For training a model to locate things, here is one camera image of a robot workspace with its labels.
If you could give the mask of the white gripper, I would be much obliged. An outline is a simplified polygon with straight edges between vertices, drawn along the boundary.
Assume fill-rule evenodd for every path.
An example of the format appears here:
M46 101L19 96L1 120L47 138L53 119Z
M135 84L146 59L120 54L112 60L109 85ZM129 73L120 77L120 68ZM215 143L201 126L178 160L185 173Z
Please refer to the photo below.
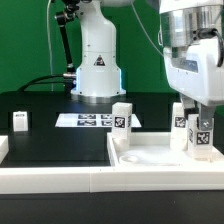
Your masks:
M168 83L181 93L184 114L196 114L199 129L213 129L214 106L224 104L224 42L218 31L171 33L163 38Z

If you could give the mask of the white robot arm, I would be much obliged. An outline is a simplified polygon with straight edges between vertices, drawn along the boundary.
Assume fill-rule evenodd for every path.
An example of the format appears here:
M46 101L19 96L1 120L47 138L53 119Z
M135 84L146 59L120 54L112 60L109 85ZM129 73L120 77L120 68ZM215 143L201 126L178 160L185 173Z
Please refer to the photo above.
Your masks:
M72 91L94 102L122 94L116 64L116 28L103 7L135 0L81 0L77 16L82 31L82 63ZM166 75L178 91L186 116L198 113L198 127L213 128L215 108L224 105L224 0L149 0L160 16L158 36Z

